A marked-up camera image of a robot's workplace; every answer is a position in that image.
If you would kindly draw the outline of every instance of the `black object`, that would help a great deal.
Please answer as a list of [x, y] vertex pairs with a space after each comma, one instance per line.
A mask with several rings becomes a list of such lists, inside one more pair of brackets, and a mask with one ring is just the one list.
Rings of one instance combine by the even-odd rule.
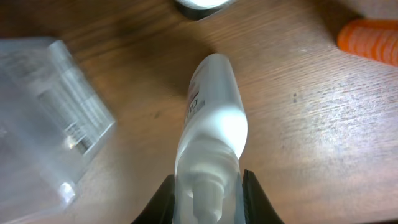
[[244, 170], [242, 185], [246, 224], [283, 223], [253, 172]]
[[181, 12], [181, 14], [193, 21], [204, 19], [221, 10], [220, 7], [216, 7], [213, 9], [191, 9], [177, 1], [174, 1], [174, 4], [175, 7]]
[[[253, 172], [243, 175], [244, 214], [246, 224], [281, 224]], [[174, 212], [174, 176], [168, 175], [147, 206], [132, 224], [170, 224]]]
[[174, 211], [174, 175], [168, 175], [141, 214], [131, 224], [171, 224]]

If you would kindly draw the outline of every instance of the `orange cap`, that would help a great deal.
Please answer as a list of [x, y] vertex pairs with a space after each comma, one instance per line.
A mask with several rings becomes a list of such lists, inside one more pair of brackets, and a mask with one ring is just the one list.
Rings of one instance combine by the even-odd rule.
[[398, 21], [358, 19], [338, 34], [340, 50], [398, 67]]

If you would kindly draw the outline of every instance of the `wood grain surface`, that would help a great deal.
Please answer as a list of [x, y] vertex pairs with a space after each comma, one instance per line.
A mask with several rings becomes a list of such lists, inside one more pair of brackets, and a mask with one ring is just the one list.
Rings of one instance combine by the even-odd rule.
[[66, 42], [118, 121], [63, 214], [37, 223], [129, 223], [174, 171], [185, 94], [208, 54], [233, 65], [256, 173], [286, 223], [398, 218], [398, 68], [340, 52], [358, 17], [398, 1], [238, 0], [203, 21], [167, 0], [8, 0], [0, 36]]

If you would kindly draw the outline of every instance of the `orange object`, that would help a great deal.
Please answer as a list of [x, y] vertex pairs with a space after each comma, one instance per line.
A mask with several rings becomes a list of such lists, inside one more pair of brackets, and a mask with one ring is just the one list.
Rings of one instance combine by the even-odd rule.
[[338, 34], [340, 50], [398, 67], [398, 21], [358, 19]]

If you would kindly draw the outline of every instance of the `wooden table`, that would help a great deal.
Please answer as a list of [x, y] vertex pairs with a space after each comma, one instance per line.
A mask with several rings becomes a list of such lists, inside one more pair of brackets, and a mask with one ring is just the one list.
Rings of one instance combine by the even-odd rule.
[[200, 22], [166, 0], [8, 0], [0, 35], [56, 35], [118, 120], [80, 198], [38, 223], [129, 223], [167, 174], [199, 62], [226, 54], [253, 170], [286, 223], [398, 218], [398, 68], [340, 52], [357, 13], [398, 19], [398, 1], [239, 0]]

